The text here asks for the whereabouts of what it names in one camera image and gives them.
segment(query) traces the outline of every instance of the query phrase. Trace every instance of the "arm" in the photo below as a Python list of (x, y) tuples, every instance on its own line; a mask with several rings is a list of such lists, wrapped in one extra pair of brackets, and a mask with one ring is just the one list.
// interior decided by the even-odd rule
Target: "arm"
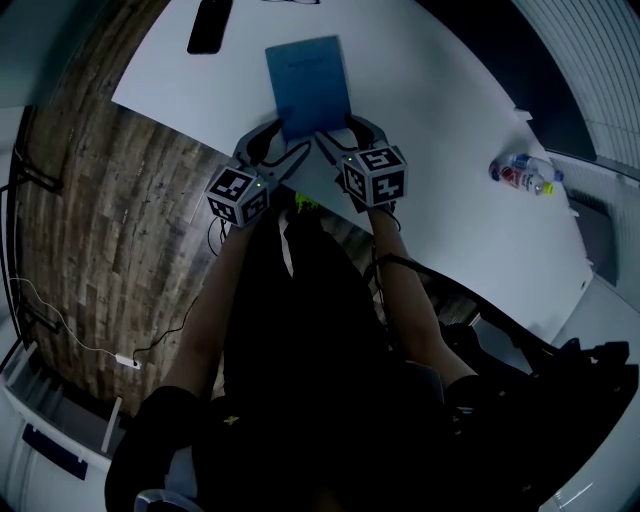
[(209, 398), (255, 225), (231, 228), (187, 319), (178, 353), (161, 386), (176, 386), (197, 397)]
[[(409, 259), (393, 218), (371, 209), (369, 219), (378, 257), (394, 254)], [(389, 321), (407, 359), (437, 371), (445, 388), (462, 377), (476, 375), (442, 339), (438, 318), (418, 274), (389, 263), (380, 267), (380, 276)]]

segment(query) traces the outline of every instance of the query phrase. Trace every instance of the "bottle label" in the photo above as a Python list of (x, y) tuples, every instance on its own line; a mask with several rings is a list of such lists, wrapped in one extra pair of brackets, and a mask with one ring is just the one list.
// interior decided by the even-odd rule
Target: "bottle label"
[(516, 169), (525, 170), (527, 168), (529, 160), (531, 160), (531, 157), (529, 155), (518, 155), (513, 159), (513, 166)]
[(516, 171), (511, 167), (503, 167), (500, 169), (500, 181), (507, 185), (511, 185), (513, 188), (520, 188), (520, 179), (522, 171)]

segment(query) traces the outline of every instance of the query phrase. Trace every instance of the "wooden floor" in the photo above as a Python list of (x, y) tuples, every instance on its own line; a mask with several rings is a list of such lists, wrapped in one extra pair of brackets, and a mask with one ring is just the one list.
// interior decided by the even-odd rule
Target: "wooden floor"
[[(26, 136), (29, 159), (64, 189), (31, 184), (18, 195), (18, 272), (58, 308), (80, 341), (131, 356), (179, 326), (214, 261), (213, 216), (200, 198), (226, 161), (215, 150), (111, 102), (130, 58), (168, 0), (111, 2), (78, 50), (50, 105)], [(364, 268), (371, 238), (326, 220)], [(219, 247), (217, 229), (212, 244)], [(30, 304), (54, 320), (29, 285)], [(46, 364), (104, 401), (135, 413), (168, 369), (179, 334), (140, 355), (140, 371), (36, 327)]]

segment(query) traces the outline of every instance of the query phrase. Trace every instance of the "plastic bottle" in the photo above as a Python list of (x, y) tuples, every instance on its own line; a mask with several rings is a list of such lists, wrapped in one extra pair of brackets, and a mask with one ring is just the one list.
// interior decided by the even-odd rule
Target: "plastic bottle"
[(553, 184), (545, 181), (537, 172), (514, 169), (513, 167), (500, 163), (498, 160), (491, 162), (489, 166), (489, 176), (491, 176), (491, 179), (494, 181), (537, 196), (542, 194), (550, 196), (553, 194)]
[(562, 183), (564, 179), (564, 174), (561, 171), (556, 171), (549, 162), (534, 156), (513, 154), (500, 158), (500, 161), (519, 171), (537, 172), (545, 181)]

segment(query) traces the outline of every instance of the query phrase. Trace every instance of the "blue notebook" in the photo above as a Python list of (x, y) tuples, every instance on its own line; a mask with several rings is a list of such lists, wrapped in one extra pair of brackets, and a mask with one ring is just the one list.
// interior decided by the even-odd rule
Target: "blue notebook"
[(347, 127), (351, 105), (337, 37), (274, 46), (266, 55), (286, 141)]

